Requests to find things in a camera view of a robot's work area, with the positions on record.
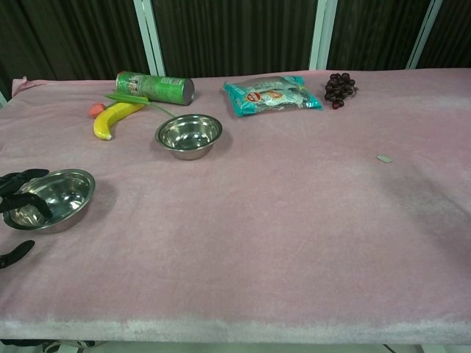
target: can lid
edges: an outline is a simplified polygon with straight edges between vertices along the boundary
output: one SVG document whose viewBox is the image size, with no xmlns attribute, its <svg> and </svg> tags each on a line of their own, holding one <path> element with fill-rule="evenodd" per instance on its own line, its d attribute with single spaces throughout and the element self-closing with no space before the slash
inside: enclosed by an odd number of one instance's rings
<svg viewBox="0 0 471 353">
<path fill-rule="evenodd" d="M 183 104 L 189 105 L 194 99 L 194 83 L 192 79 L 187 79 L 183 86 Z"/>
</svg>

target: floor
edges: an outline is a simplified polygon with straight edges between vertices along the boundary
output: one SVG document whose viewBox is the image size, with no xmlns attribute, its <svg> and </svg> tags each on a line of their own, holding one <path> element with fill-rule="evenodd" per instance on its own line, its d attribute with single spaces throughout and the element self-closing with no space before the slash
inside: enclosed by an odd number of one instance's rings
<svg viewBox="0 0 471 353">
<path fill-rule="evenodd" d="M 424 353 L 421 346 L 392 344 L 396 353 Z M 76 353 L 62 346 L 59 353 Z M 107 342 L 84 353 L 389 353 L 381 345 L 192 344 Z M 471 346 L 426 346 L 425 353 L 471 353 Z M 0 346 L 0 353 L 42 353 L 39 347 Z"/>
</svg>

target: grapes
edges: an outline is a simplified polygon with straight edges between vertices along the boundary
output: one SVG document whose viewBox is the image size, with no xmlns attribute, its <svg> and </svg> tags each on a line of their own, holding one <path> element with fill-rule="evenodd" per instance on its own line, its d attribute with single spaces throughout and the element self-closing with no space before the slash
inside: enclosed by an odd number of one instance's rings
<svg viewBox="0 0 471 353">
<path fill-rule="evenodd" d="M 325 86 L 326 101 L 332 102 L 332 108 L 338 109 L 345 105 L 344 99 L 353 95 L 358 89 L 355 87 L 355 80 L 351 79 L 350 74 L 331 74 Z"/>
</svg>

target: snack bag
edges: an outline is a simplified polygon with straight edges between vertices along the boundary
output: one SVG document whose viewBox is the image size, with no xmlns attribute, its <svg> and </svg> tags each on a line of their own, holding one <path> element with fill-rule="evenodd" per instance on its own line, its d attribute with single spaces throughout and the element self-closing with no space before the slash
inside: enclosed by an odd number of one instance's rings
<svg viewBox="0 0 471 353">
<path fill-rule="evenodd" d="M 224 89 L 237 116 L 289 107 L 322 108 L 304 86 L 301 76 L 270 76 L 239 83 L 226 82 Z"/>
</svg>

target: bowl rim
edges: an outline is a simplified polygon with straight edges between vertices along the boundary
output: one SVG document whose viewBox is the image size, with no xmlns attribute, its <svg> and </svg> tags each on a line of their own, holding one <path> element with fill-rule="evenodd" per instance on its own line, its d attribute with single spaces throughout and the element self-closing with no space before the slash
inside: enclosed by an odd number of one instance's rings
<svg viewBox="0 0 471 353">
<path fill-rule="evenodd" d="M 88 189 L 88 194 L 85 197 L 84 202 L 81 203 L 81 205 L 77 209 L 75 209 L 73 213 L 71 213 L 67 217 L 61 218 L 59 221 L 54 222 L 54 223 L 50 223 L 50 224 L 46 223 L 41 227 L 34 227 L 34 226 L 28 227 L 28 226 L 24 226 L 22 224 L 16 223 L 10 215 L 10 211 L 6 211 L 6 212 L 3 212 L 4 222 L 8 226 L 10 226 L 12 228 L 15 228 L 15 229 L 19 229 L 19 230 L 39 230 L 39 229 L 46 229 L 46 228 L 55 226 L 57 224 L 60 224 L 64 221 L 68 220 L 70 217 L 73 217 L 74 215 L 76 215 L 83 207 L 85 207 L 88 204 L 88 202 L 90 202 L 91 197 L 92 197 L 93 193 L 95 192 L 95 178 L 93 177 L 93 175 L 91 175 L 87 171 L 83 171 L 82 169 L 60 169 L 58 171 L 53 171 L 53 172 L 51 172 L 51 173 L 49 173 L 49 174 L 47 174 L 47 175 L 45 175 L 41 178 L 31 180 L 30 182 L 23 185 L 18 192 L 20 193 L 22 190 L 28 188 L 29 186 L 32 186 L 32 185 L 36 184 L 37 182 L 41 181 L 42 179 L 52 177 L 52 176 L 54 177 L 56 175 L 61 175 L 61 174 L 81 174 L 88 180 L 88 182 L 90 184 L 90 188 Z"/>
<path fill-rule="evenodd" d="M 197 147 L 195 149 L 176 149 L 174 147 L 171 147 L 169 145 L 167 145 L 166 143 L 164 143 L 162 141 L 162 139 L 160 138 L 160 133 L 163 131 L 163 129 L 170 123 L 173 123 L 174 121 L 178 120 L 178 119 L 181 119 L 181 118 L 185 118 L 185 117 L 204 117 L 204 118 L 209 118 L 210 120 L 212 120 L 218 127 L 218 133 L 217 135 L 215 136 L 215 138 L 213 138 L 210 142 L 206 143 L 205 145 L 203 146 L 200 146 L 200 147 Z M 178 151 L 178 152 L 185 152 L 185 151 L 199 151 L 200 149 L 205 149 L 207 148 L 208 146 L 211 146 L 213 143 L 216 142 L 216 140 L 218 138 L 221 137 L 221 134 L 222 134 L 222 124 L 221 124 L 221 121 L 219 121 L 218 119 L 214 118 L 213 116 L 211 115 L 206 115 L 206 114 L 199 114 L 199 113 L 194 113 L 194 114 L 183 114 L 183 115 L 179 115 L 179 116 L 175 116 L 174 118 L 171 118 L 169 120 L 167 120 L 166 122 L 164 122 L 163 124 L 161 124 L 158 128 L 157 128 L 157 131 L 155 132 L 155 140 L 162 146 L 164 147 L 165 149 L 168 149 L 169 151 Z"/>
</svg>

